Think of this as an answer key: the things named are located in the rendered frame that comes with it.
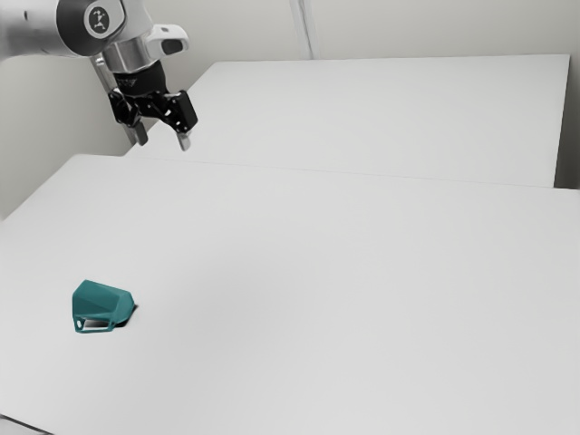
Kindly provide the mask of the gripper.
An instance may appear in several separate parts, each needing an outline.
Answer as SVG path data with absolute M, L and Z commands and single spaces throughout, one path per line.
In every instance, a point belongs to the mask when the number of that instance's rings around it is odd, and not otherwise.
M 154 117 L 174 130 L 183 151 L 190 148 L 189 134 L 198 123 L 198 115 L 186 91 L 169 93 L 161 61 L 138 72 L 116 72 L 113 77 L 117 87 L 108 92 L 111 111 L 132 144 L 145 145 L 149 138 L 139 111 L 131 107 L 123 95 L 150 94 L 150 107 Z

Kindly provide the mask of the teal faceted mug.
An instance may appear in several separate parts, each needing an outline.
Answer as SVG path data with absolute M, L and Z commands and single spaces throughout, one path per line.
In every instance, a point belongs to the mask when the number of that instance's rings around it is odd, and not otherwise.
M 72 294 L 72 320 L 78 334 L 108 333 L 127 323 L 135 309 L 132 294 L 84 280 Z

